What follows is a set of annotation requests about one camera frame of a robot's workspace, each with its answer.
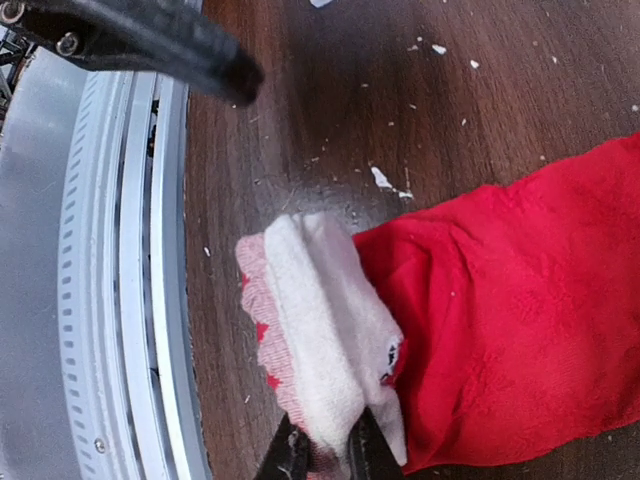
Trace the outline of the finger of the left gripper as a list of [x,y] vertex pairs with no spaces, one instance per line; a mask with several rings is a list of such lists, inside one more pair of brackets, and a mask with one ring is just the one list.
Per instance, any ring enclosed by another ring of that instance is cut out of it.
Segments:
[[239,41],[184,1],[4,1],[1,23],[84,70],[157,72],[236,106],[264,81]]

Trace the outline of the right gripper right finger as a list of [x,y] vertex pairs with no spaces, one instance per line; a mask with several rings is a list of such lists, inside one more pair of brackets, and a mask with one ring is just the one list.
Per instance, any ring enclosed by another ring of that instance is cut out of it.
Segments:
[[403,480],[387,441],[369,407],[351,429],[347,458],[352,480]]

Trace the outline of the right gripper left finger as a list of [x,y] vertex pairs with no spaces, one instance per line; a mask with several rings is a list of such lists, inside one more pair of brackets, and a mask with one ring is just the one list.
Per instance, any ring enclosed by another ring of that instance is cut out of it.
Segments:
[[309,438],[285,414],[254,479],[306,480],[310,465]]

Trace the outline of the red sock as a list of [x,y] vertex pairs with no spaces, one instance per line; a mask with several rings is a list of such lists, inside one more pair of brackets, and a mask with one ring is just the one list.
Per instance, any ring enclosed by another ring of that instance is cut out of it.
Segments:
[[355,235],[282,215],[236,259],[307,479],[351,479],[366,407],[404,476],[524,462],[639,419],[637,135]]

